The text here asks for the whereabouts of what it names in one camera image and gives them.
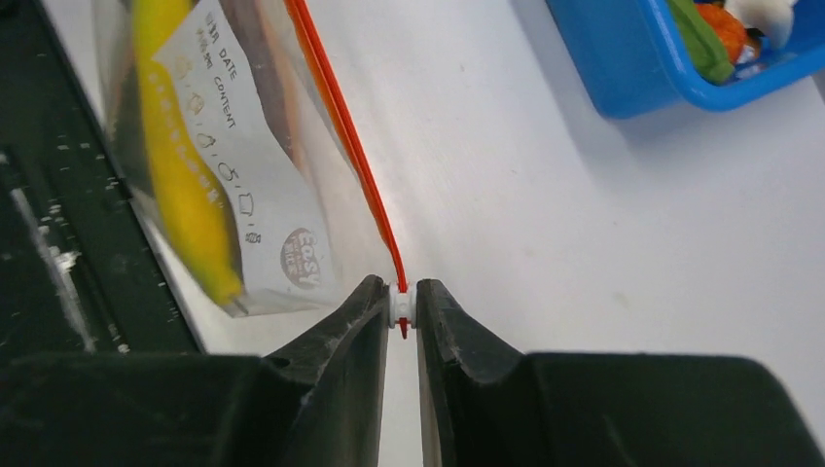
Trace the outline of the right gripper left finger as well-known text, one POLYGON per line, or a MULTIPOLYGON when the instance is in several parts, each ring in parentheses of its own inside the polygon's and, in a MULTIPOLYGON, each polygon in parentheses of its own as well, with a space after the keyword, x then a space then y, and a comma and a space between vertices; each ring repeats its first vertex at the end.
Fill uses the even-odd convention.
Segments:
POLYGON ((374 466, 386 283, 267 356, 41 354, 1 373, 5 466, 374 466))

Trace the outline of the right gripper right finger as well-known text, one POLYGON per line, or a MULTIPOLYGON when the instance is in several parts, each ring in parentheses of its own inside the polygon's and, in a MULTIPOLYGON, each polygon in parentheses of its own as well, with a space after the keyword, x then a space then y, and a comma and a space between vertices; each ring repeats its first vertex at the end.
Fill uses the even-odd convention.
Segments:
POLYGON ((780 381, 730 355, 523 353, 416 287, 427 466, 820 466, 780 381))

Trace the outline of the clear zip top bag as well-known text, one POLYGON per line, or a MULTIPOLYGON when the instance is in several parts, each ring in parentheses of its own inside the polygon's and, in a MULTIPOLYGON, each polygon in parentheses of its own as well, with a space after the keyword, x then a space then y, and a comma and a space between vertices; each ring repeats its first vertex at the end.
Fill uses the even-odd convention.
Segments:
MULTIPOLYGON (((175 253, 161 230, 146 160, 133 2, 91 5, 105 131, 139 207, 175 253)), ((269 131, 221 1, 189 2, 154 60, 171 73, 188 134, 227 198, 243 292, 219 306, 198 287, 227 315, 246 318, 329 311, 375 275, 389 288, 390 326, 407 332, 415 324, 415 288, 308 4, 262 1, 281 50, 281 77, 292 83, 290 122, 303 175, 269 131)))

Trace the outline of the yellow banana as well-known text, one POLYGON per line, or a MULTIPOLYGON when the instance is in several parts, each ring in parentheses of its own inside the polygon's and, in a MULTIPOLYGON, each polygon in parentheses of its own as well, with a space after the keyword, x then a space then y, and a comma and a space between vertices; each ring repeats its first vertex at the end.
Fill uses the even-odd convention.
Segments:
POLYGON ((228 306, 243 292, 229 204, 188 134, 171 73, 154 60, 191 8, 189 1, 131 6, 144 148, 166 240, 201 290, 228 306))

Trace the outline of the blue plastic bin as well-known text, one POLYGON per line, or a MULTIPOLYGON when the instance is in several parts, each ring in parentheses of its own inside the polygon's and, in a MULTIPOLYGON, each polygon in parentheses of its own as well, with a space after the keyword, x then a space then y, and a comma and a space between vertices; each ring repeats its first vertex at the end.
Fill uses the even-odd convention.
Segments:
POLYGON ((725 112, 824 67, 824 4, 801 1, 789 50, 753 78, 715 86, 699 75, 664 1, 562 0, 548 4, 600 115, 628 119, 686 101, 725 112))

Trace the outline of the flat green leaf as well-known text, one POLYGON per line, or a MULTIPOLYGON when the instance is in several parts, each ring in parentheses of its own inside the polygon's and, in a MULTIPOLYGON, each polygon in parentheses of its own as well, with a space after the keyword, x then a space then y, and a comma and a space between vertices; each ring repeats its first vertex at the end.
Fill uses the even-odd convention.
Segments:
POLYGON ((735 65, 729 62, 725 47, 710 25, 700 16, 697 1, 667 1, 697 72, 713 85, 724 85, 733 76, 735 65))

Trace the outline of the orange carrot piece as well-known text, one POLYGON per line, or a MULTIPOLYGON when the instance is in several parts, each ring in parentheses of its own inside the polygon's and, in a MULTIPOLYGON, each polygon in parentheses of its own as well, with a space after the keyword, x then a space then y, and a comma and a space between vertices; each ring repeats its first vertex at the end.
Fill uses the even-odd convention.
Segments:
POLYGON ((723 1, 698 1, 695 6, 725 47, 730 63, 741 65, 760 57, 763 38, 760 30, 746 27, 724 8, 723 1))

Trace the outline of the white mushroom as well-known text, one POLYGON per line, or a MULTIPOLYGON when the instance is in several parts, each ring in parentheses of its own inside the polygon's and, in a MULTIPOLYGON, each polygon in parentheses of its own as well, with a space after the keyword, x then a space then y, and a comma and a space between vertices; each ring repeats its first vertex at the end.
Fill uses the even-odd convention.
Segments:
POLYGON ((724 8, 748 28, 761 31, 776 50, 784 49, 791 37, 796 0, 727 0, 724 8))

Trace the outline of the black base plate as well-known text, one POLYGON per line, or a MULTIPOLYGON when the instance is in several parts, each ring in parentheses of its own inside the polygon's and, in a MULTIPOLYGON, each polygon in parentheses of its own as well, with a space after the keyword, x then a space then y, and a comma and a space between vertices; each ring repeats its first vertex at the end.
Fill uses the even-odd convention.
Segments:
POLYGON ((1 5, 1 358, 197 353, 45 5, 1 5))

